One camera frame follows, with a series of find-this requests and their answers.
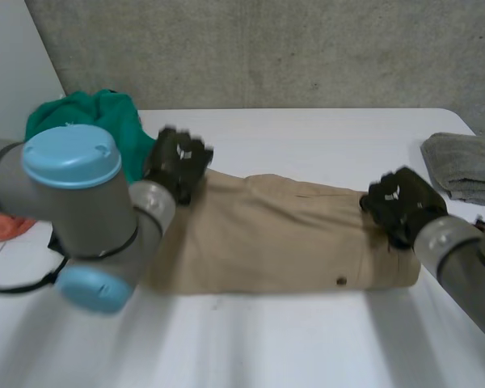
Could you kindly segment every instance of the gray robot arm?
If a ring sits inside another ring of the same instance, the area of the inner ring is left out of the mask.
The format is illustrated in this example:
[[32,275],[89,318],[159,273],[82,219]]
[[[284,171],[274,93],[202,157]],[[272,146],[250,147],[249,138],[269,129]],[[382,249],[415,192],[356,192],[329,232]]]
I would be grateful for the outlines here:
[[420,231],[414,251],[485,333],[485,234],[461,218],[441,217]]
[[0,140],[0,213],[52,222],[70,257],[55,286],[85,310],[113,314],[129,300],[174,217],[169,182],[128,188],[113,139],[97,127]]

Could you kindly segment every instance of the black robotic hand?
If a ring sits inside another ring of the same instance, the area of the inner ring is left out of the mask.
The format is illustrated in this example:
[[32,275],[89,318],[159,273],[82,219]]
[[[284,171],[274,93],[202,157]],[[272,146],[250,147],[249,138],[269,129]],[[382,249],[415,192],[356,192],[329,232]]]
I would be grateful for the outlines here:
[[444,199],[414,171],[403,167],[372,183],[361,197],[361,208],[385,229],[397,248],[413,247],[420,230],[447,215]]
[[212,158],[213,149],[205,147],[200,138],[166,127],[147,159],[144,179],[165,187],[177,204],[188,205]]

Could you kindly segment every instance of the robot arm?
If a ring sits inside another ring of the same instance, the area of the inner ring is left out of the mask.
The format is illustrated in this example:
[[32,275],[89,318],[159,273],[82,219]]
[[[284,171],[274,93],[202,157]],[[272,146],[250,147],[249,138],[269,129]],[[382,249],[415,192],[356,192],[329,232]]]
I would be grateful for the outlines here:
[[438,193],[407,168],[370,185],[361,207],[393,244],[413,247],[417,259],[485,333],[485,234],[448,215]]
[[113,314],[212,156],[201,140],[164,129],[145,178],[128,188],[115,142],[98,127],[50,129],[25,144],[0,140],[0,213],[51,221],[70,257],[56,288],[81,308]]

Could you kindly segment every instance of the cable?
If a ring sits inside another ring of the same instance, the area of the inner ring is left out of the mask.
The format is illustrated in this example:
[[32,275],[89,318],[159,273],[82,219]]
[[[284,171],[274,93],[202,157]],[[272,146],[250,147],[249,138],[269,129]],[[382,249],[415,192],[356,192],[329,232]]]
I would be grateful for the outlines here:
[[19,294],[19,293],[30,293],[32,291],[36,291],[37,289],[41,289],[46,285],[53,285],[56,283],[57,275],[59,272],[66,266],[68,263],[68,256],[65,256],[59,266],[54,269],[53,271],[47,273],[43,276],[40,280],[35,283],[25,284],[25,285],[17,285],[15,287],[2,287],[0,286],[0,293],[4,294]]

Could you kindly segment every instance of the concrete wall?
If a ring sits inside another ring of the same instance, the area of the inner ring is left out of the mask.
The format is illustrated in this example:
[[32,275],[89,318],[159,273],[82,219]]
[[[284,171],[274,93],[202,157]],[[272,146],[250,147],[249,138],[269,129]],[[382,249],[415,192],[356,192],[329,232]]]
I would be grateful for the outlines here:
[[67,92],[144,109],[448,108],[485,133],[485,0],[26,3]]

